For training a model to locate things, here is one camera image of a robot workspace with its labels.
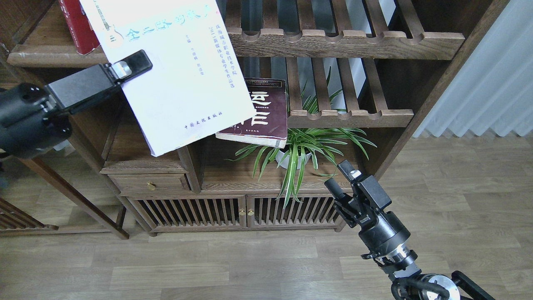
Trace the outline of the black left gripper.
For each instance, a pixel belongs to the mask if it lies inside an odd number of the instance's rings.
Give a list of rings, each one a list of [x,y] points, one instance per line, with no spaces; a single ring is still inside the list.
[[[47,84],[46,92],[31,83],[2,88],[0,148],[21,159],[44,154],[72,135],[69,118],[61,112],[73,115],[99,104],[152,67],[145,51],[139,50]]]

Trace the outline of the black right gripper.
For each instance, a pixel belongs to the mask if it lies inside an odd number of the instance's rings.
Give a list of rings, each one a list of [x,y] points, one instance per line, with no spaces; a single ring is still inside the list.
[[[362,258],[372,259],[381,269],[407,269],[413,265],[418,256],[407,247],[411,232],[392,211],[382,211],[392,200],[377,179],[362,174],[347,160],[337,167],[350,182],[353,197],[345,194],[333,178],[326,180],[325,186],[348,226],[360,226],[359,237],[369,250]]]

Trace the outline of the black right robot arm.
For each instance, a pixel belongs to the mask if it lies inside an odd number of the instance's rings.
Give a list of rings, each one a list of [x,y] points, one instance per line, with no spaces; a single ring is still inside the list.
[[[334,207],[351,228],[360,226],[359,237],[369,250],[364,260],[373,260],[392,281],[396,300],[491,300],[492,296],[460,271],[450,277],[422,273],[415,263],[417,254],[409,249],[411,233],[391,211],[384,208],[391,199],[373,175],[363,175],[348,161],[338,165],[348,179],[353,195],[343,192],[335,179],[326,187],[334,197]]]

